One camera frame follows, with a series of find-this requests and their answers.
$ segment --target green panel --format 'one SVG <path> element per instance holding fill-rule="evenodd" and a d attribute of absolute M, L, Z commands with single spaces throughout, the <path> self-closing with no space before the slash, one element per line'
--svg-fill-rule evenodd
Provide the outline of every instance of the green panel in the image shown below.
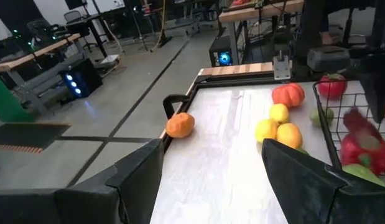
<path fill-rule="evenodd" d="M 33 122 L 33 117 L 21 106 L 0 79 L 0 120 L 2 122 Z"/>

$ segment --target metal rack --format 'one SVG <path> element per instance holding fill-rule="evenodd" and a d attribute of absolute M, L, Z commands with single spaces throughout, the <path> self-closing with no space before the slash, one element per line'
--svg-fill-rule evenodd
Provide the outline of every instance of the metal rack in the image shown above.
<path fill-rule="evenodd" d="M 363 91 L 354 90 L 352 92 L 347 92 L 341 95 L 339 100 L 329 100 L 329 98 L 322 98 L 318 94 L 318 85 L 323 82 L 316 82 L 313 85 L 313 90 L 315 98 L 317 100 L 318 113 L 320 117 L 320 124 L 325 137 L 325 141 L 328 146 L 330 159 L 332 165 L 337 169 L 341 169 L 341 141 L 348 134 L 346 127 L 343 124 L 343 115 L 347 112 L 352 106 L 358 108 L 358 110 L 365 116 L 365 118 L 372 122 L 375 127 L 378 129 L 379 133 L 385 140 L 385 118 L 381 124 L 377 124 L 373 121 L 371 111 L 366 101 L 365 94 Z M 326 113 L 328 108 L 331 109 L 335 117 L 332 124 L 326 122 Z M 385 173 L 379 176 L 380 179 L 385 181 Z"/>

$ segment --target black handle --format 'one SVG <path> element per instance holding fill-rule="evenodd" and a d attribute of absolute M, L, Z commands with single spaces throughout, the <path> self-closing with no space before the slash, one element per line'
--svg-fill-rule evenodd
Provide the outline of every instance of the black handle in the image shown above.
<path fill-rule="evenodd" d="M 182 94 L 170 94 L 163 100 L 163 107 L 165 108 L 167 119 L 172 118 L 174 112 L 173 103 L 184 103 L 190 100 L 190 97 Z"/>

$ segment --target computer tower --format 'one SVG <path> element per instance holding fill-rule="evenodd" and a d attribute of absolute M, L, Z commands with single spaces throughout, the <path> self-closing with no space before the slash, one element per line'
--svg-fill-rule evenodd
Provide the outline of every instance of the computer tower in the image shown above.
<path fill-rule="evenodd" d="M 84 98 L 103 84 L 90 59 L 80 59 L 59 72 L 74 98 Z"/>
<path fill-rule="evenodd" d="M 232 65 L 231 41 L 229 36 L 219 37 L 209 48 L 212 67 Z"/>

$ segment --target black mat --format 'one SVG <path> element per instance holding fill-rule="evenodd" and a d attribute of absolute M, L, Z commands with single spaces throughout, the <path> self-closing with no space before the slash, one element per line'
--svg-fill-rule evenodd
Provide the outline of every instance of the black mat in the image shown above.
<path fill-rule="evenodd" d="M 8 123 L 0 126 L 0 149 L 41 153 L 70 125 Z"/>

